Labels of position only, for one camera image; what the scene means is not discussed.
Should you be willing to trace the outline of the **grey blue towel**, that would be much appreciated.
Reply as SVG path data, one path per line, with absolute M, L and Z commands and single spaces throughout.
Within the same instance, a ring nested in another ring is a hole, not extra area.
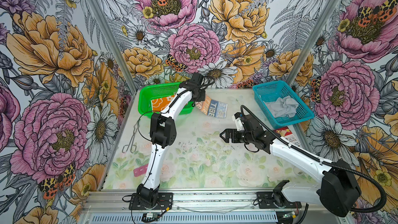
M 214 118 L 225 119 L 227 117 L 228 105 L 225 102 L 220 102 L 211 99 L 205 95 L 205 100 L 196 102 L 195 106 L 205 115 Z

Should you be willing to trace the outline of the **orange white patterned towel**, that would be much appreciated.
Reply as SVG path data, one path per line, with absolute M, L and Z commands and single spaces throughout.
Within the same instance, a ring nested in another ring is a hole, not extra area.
M 169 95 L 157 99 L 152 99 L 151 100 L 152 111 L 164 113 L 164 110 L 173 101 L 174 97 L 175 97 L 174 95 Z

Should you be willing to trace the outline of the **plain grey towel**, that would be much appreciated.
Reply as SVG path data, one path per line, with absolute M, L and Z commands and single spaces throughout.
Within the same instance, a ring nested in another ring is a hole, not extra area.
M 284 98 L 279 97 L 276 101 L 265 103 L 265 105 L 274 118 L 293 118 L 299 107 L 299 103 L 291 96 L 286 96 Z

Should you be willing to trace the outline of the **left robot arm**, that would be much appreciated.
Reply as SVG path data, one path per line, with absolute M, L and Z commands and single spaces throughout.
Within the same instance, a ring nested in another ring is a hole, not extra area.
M 134 200 L 145 208 L 157 205 L 160 174 L 166 152 L 177 138 L 175 120 L 188 103 L 205 100 L 205 90 L 214 83 L 213 78 L 204 83 L 205 77 L 194 73 L 190 80 L 179 84 L 171 103 L 160 112 L 153 112 L 150 119 L 151 157 L 143 182 L 137 187 Z

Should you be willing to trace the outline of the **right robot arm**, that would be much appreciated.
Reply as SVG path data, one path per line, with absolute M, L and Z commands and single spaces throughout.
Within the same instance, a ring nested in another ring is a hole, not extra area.
M 350 212 L 376 212 L 386 205 L 387 194 L 382 185 L 370 176 L 353 170 L 345 161 L 321 158 L 294 145 L 253 114 L 236 113 L 233 119 L 236 127 L 225 129 L 220 134 L 225 143 L 253 144 L 258 150 L 284 159 L 317 182 L 314 186 L 305 187 L 284 180 L 274 189 L 274 197 L 279 204 L 287 201 L 322 205 L 339 217 L 345 217 Z M 354 206 L 362 195 L 357 177 L 367 180 L 379 191 L 380 198 L 376 205 L 369 208 Z

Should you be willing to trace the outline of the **green plastic basket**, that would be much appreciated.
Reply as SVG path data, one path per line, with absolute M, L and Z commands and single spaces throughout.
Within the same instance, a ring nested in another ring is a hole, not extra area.
M 193 110 L 193 102 L 190 102 L 191 93 L 183 94 L 179 89 L 180 83 L 152 85 L 140 91 L 138 111 L 141 115 L 151 117 L 152 115 L 162 115 L 165 118 L 176 119 L 178 115 L 189 114 Z M 166 107 L 164 113 L 154 112 L 151 109 L 151 100 L 160 97 L 174 95 L 173 101 Z

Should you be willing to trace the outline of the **red white small box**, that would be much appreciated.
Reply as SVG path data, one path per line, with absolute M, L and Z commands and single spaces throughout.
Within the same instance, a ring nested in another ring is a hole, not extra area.
M 288 128 L 288 127 L 282 127 L 279 129 L 276 129 L 276 132 L 281 135 L 281 137 L 285 138 L 289 142 L 293 143 L 296 146 L 301 146 L 300 141 L 297 139 L 297 137 L 293 134 L 293 132 Z

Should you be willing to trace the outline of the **teal plastic basket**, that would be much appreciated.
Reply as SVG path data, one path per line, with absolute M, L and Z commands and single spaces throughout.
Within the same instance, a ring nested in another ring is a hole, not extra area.
M 301 123 L 314 118 L 314 113 L 310 110 L 310 108 L 283 80 L 255 85 L 253 86 L 253 90 L 255 94 L 255 101 L 261 108 L 263 114 L 265 115 L 266 119 L 269 121 L 273 129 L 279 129 L 288 125 Z M 291 96 L 299 103 L 299 107 L 296 110 L 296 115 L 293 118 L 274 118 L 265 103 L 274 102 L 279 97 L 284 98 L 286 96 Z

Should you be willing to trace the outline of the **metal tongs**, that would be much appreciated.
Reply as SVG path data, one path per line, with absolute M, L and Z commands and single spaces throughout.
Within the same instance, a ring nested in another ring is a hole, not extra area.
M 138 127 L 139 127 L 139 123 L 137 121 L 136 124 L 134 125 L 133 134 L 130 138 L 129 143 L 122 147 L 122 153 L 127 153 L 127 152 L 134 153 L 136 151 L 136 145 L 134 144 L 134 141 L 135 141 L 136 134 L 138 132 Z

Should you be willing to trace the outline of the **pink clear plastic strip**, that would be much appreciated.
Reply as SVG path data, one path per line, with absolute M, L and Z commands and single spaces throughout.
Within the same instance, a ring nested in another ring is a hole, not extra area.
M 135 168 L 133 170 L 133 174 L 135 177 L 140 177 L 142 175 L 145 175 L 148 169 L 148 164 L 144 165 L 144 166 L 140 166 L 138 168 Z

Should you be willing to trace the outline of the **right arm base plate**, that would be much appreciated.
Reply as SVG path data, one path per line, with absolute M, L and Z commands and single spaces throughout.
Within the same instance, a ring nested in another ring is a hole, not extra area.
M 289 202 L 281 194 L 276 194 L 271 191 L 257 192 L 255 204 L 259 207 L 259 209 L 297 209 L 302 207 L 300 202 Z

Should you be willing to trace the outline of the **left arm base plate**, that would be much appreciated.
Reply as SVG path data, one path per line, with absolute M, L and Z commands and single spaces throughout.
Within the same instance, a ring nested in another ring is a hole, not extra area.
M 134 193 L 129 202 L 129 210 L 166 210 L 171 209 L 173 206 L 173 193 L 159 192 L 151 197 L 144 197 L 141 195 L 136 196 Z

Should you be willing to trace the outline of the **aluminium front rail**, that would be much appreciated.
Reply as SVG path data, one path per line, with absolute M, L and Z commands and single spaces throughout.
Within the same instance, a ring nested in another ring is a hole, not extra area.
M 172 208 L 167 212 L 171 213 L 204 213 L 204 214 L 227 214 L 238 211 L 304 211 L 305 205 L 309 205 L 309 211 L 327 210 L 321 206 L 301 200 L 300 203 L 292 203 L 287 207 L 278 207 L 275 203 L 263 203 L 265 197 L 258 199 L 257 193 L 272 193 L 271 188 L 213 188 L 213 189 L 174 189 L 161 190 L 159 196 L 172 194 L 173 198 L 158 200 L 155 207 L 144 207 L 143 203 L 138 207 L 130 206 L 132 201 L 137 199 L 131 190 L 105 190 L 93 192 L 89 195 L 81 218 L 88 218 L 91 214 L 138 214 L 160 213 L 168 206 Z

